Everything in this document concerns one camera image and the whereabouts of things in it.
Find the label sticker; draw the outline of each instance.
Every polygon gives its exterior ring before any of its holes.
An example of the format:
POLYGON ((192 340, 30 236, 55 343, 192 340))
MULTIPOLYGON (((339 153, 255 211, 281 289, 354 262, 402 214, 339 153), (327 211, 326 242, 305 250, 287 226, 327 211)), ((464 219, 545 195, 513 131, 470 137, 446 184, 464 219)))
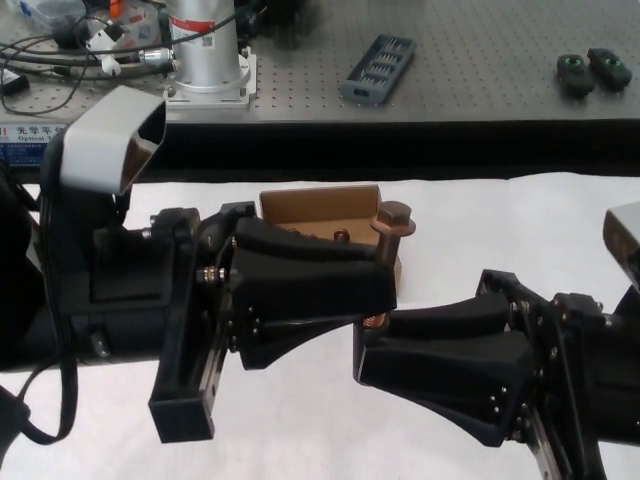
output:
POLYGON ((0 156, 10 165, 40 165, 49 141, 64 124, 0 124, 0 156))
MULTIPOLYGON (((179 18, 171 18, 171 36, 174 40, 190 37, 195 33, 206 32, 213 27, 215 22, 196 22, 192 20, 180 20, 179 18)), ((202 48, 216 48, 216 40, 213 33, 204 35, 193 40, 187 40, 184 43, 202 48)))

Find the metal plate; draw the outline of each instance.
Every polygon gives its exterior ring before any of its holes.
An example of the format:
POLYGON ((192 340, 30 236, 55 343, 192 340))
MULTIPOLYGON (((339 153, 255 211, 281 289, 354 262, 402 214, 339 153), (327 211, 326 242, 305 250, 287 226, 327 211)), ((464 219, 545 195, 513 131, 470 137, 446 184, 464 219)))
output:
MULTIPOLYGON (((640 118, 640 3, 637 0, 310 0, 295 50, 272 38, 252 42, 258 98, 247 111, 171 114, 180 123, 447 122, 640 118), (338 90, 380 33, 410 37, 417 49, 387 104, 364 107, 338 90), (561 95, 555 62, 614 50, 636 77, 622 93, 599 85, 582 101, 561 95)), ((30 32, 0 6, 0 38, 30 32)), ((159 93, 161 79, 133 82, 159 93)), ((72 120, 104 93, 90 82, 69 108, 72 120)), ((34 81, 20 109, 55 105, 69 87, 34 81)), ((0 112, 0 121, 16 121, 0 112)))

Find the bolt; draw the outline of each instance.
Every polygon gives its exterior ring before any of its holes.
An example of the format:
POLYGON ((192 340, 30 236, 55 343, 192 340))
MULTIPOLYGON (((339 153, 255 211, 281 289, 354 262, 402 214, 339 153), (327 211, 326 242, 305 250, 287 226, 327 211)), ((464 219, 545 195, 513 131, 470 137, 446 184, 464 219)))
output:
POLYGON ((351 240, 351 235, 349 235, 349 230, 346 228, 341 228, 340 230, 336 230, 333 233, 333 239, 336 242, 349 243, 351 240))
MULTIPOLYGON (((411 220, 411 207, 400 202, 382 202, 369 224, 380 234, 376 248, 377 262, 393 267, 398 257, 400 239, 416 231, 416 224, 411 220)), ((373 319, 366 319, 364 325, 380 328, 387 322, 387 317, 387 314, 376 315, 373 319)))

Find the small screw head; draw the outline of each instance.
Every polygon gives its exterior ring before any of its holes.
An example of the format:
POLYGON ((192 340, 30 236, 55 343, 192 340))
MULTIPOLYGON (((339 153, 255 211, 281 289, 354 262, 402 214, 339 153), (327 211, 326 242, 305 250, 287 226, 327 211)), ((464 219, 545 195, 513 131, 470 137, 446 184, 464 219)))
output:
POLYGON ((377 232, 399 237, 409 236, 416 231, 416 224, 411 220, 411 207, 400 202, 382 202, 370 224, 377 232))
POLYGON ((382 202, 376 220, 388 227, 406 227, 411 220, 411 207, 400 202, 382 202))
POLYGON ((333 239, 336 242, 349 243, 349 241, 351 240, 351 235, 349 235, 349 230, 341 228, 340 230, 336 230, 333 233, 333 239))

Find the silver cylinder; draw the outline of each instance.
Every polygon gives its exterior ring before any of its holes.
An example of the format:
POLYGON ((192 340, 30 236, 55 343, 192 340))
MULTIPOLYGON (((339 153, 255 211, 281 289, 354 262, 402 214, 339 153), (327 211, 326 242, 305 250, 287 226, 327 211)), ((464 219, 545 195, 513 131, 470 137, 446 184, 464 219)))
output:
MULTIPOLYGON (((198 33, 233 15, 233 0, 168 0, 171 36, 177 40, 198 33)), ((175 81, 195 93, 214 93, 242 83, 236 22, 205 37, 174 46, 178 62, 175 81)))

